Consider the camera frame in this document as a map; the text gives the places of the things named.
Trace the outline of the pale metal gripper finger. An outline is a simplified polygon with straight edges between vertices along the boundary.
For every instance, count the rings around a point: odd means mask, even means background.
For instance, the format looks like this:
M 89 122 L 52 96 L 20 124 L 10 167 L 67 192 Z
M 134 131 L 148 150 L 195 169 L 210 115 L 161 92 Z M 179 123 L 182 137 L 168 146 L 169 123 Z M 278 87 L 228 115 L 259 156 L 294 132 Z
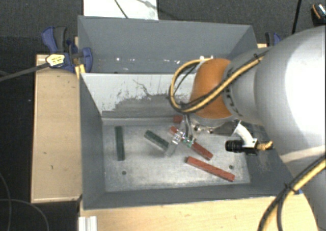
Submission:
M 172 138 L 172 153 L 174 153 L 179 146 L 179 144 L 183 141 L 183 131 L 181 130 L 174 130 L 173 131 L 173 138 Z
M 179 145 L 179 136 L 177 134 L 174 134 L 168 145 L 165 155 L 170 157 L 175 152 L 178 145 Z

